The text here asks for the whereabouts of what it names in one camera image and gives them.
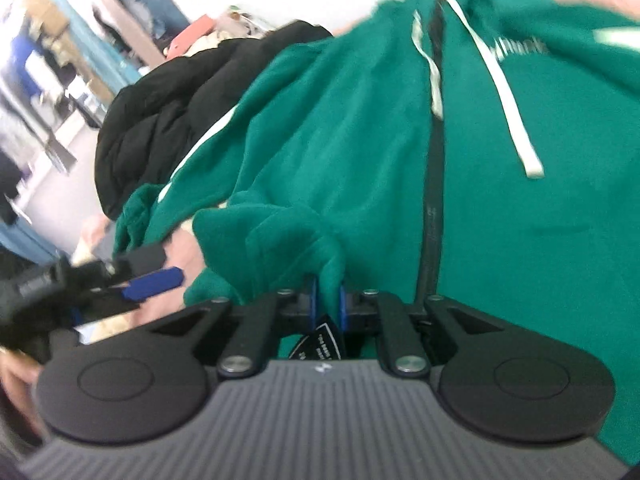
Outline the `person's left hand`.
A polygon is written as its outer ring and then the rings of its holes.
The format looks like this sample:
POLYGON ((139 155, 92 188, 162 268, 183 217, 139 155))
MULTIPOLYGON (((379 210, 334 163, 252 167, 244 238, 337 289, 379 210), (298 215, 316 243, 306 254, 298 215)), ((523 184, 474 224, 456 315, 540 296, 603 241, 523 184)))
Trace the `person's left hand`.
POLYGON ((32 398, 32 388, 41 371, 42 366, 26 353, 1 348, 1 387, 12 408, 37 437, 43 435, 43 426, 32 398))

